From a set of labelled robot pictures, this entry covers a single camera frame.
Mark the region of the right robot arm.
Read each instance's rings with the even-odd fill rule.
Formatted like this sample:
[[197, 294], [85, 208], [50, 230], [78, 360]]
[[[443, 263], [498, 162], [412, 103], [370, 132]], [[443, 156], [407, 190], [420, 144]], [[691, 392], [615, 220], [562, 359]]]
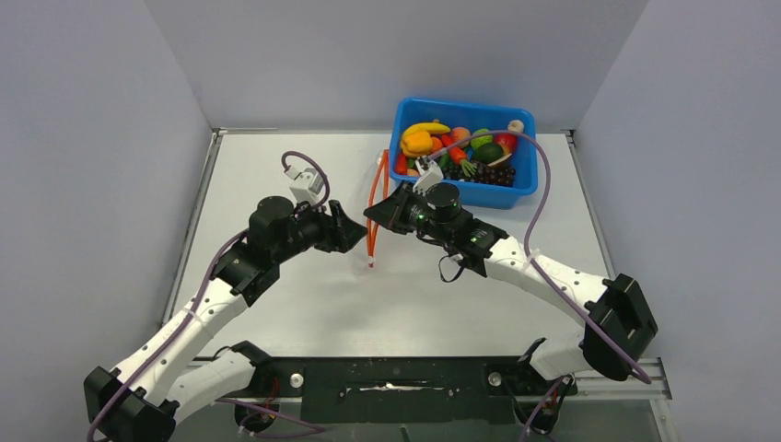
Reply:
[[458, 189], [445, 182], [425, 194], [403, 184], [364, 215], [394, 233], [415, 234], [461, 268], [513, 285], [582, 324], [563, 340], [540, 338], [530, 347], [518, 368], [526, 391], [542, 392], [555, 378], [590, 369], [615, 381], [650, 381], [639, 359], [659, 327], [635, 278], [585, 273], [541, 255], [464, 209]]

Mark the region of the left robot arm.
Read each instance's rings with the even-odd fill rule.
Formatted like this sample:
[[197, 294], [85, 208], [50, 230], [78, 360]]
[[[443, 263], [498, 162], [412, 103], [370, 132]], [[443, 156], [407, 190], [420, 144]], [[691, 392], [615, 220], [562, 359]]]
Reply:
[[283, 196], [260, 200], [248, 228], [218, 250], [191, 300], [132, 355], [87, 376], [87, 440], [102, 433], [106, 441], [167, 441], [193, 413], [247, 388], [271, 361], [252, 343], [187, 367], [279, 279], [282, 263], [309, 249], [347, 253], [366, 235], [336, 200], [327, 208]]

